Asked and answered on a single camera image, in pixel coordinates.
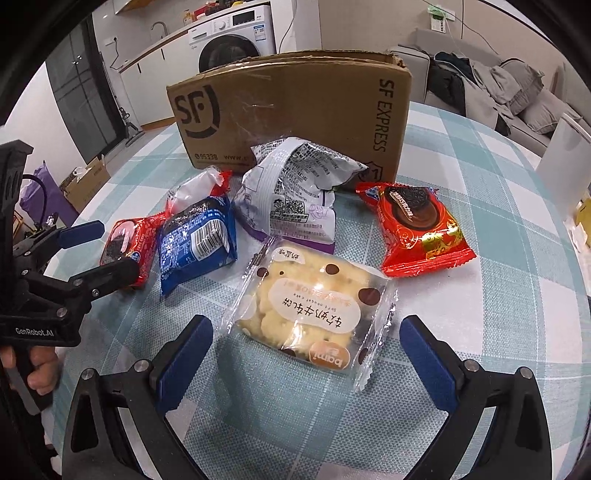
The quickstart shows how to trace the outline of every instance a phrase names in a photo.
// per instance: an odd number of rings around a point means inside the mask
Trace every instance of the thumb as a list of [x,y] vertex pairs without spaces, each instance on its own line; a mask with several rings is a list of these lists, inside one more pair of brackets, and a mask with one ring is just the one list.
[[14,368],[17,365],[17,357],[11,346],[0,346],[0,359],[4,368]]

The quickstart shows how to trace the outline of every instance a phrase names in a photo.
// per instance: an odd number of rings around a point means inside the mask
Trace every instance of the chocolate cookie picture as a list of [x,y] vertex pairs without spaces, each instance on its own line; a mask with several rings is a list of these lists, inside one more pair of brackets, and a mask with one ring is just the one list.
[[439,212],[423,187],[389,187],[385,197],[392,215],[413,230],[430,230],[439,223]]

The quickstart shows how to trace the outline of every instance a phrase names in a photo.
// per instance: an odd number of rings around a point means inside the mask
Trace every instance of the white and purple snack package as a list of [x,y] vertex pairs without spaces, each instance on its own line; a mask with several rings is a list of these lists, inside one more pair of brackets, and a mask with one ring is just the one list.
[[252,147],[256,167],[234,198],[236,217],[257,240],[281,235],[326,253],[335,251],[332,189],[367,166],[297,137]]

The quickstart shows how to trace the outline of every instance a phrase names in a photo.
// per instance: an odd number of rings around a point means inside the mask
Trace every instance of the small cardboard box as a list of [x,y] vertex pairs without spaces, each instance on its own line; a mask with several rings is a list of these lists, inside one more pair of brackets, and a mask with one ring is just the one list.
[[295,136],[365,163],[367,180],[396,175],[411,74],[393,55],[313,50],[250,59],[169,86],[196,168],[244,173],[250,147]]
[[80,181],[76,176],[72,178],[70,175],[62,182],[60,188],[68,202],[81,213],[110,177],[104,162],[95,158],[86,166],[86,173]]

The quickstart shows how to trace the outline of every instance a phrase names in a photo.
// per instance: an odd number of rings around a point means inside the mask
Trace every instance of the metal screw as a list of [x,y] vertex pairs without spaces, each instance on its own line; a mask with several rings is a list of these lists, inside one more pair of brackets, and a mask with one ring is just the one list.
[[88,380],[89,378],[92,378],[92,376],[95,374],[95,370],[93,368],[86,368],[83,372],[82,372],[82,380]]
[[138,360],[136,363],[134,363],[134,370],[136,372],[145,372],[149,366],[150,362],[147,360]]
[[534,376],[534,373],[527,367],[521,367],[519,369],[519,373],[521,374],[521,376],[523,378],[527,378],[527,379],[530,379]]
[[464,361],[464,367],[469,372],[478,372],[480,370],[480,365],[476,360],[472,360],[471,358]]

